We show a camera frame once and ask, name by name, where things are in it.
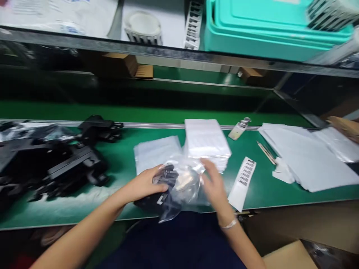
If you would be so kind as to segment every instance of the bottle cap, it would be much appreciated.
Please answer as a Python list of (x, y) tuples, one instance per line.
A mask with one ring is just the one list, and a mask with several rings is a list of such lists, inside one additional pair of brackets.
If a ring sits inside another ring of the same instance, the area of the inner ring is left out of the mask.
[(245, 127), (248, 126), (248, 123), (251, 122), (251, 121), (252, 120), (250, 118), (246, 117), (246, 118), (244, 118), (243, 120), (240, 121), (239, 126), (245, 128)]

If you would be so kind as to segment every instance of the barcode label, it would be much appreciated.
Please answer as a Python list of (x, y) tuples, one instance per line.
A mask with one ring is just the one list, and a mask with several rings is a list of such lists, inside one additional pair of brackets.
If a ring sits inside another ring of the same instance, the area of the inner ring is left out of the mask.
[(244, 158), (238, 171), (236, 180), (233, 184), (232, 190), (229, 193), (229, 203), (240, 212), (242, 212), (249, 183), (251, 182), (256, 164), (257, 163), (255, 161), (249, 159), (248, 157)]

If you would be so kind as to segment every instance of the small bottle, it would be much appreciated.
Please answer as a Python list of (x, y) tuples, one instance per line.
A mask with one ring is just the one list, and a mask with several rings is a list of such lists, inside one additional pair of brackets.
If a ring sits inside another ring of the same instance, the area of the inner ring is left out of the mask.
[(248, 123), (251, 121), (252, 120), (250, 118), (244, 118), (244, 120), (241, 120), (232, 129), (232, 131), (229, 133), (228, 137), (232, 138), (233, 140), (237, 140), (241, 136), (241, 134), (243, 134), (243, 132), (246, 130)]

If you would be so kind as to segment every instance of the white paper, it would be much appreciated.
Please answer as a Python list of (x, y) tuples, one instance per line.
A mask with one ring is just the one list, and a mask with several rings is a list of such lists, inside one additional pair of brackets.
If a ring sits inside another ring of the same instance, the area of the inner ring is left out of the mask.
[(238, 171), (232, 190), (228, 196), (228, 202), (239, 212), (242, 212), (248, 187), (256, 167), (256, 162), (245, 157)]
[(316, 192), (359, 184), (359, 176), (308, 130), (263, 124), (259, 132), (304, 189)]
[(295, 179), (288, 165), (282, 158), (276, 158), (277, 167), (272, 172), (272, 176), (288, 184), (294, 183)]
[(222, 173), (227, 168), (231, 149), (217, 120), (186, 119), (183, 152), (189, 158), (206, 158)]
[(9, 0), (0, 7), (0, 25), (106, 37), (118, 0)]
[(122, 41), (130, 41), (123, 26), (126, 15), (135, 11), (148, 12), (159, 20), (163, 46), (184, 47), (186, 24), (184, 0), (125, 0), (122, 9)]

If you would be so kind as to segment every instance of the dark blue clothing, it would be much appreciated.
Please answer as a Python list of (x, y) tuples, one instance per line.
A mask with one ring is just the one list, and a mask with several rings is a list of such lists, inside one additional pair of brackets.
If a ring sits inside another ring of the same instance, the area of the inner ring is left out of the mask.
[(181, 212), (173, 220), (138, 223), (98, 269), (245, 269), (218, 226), (215, 214)]

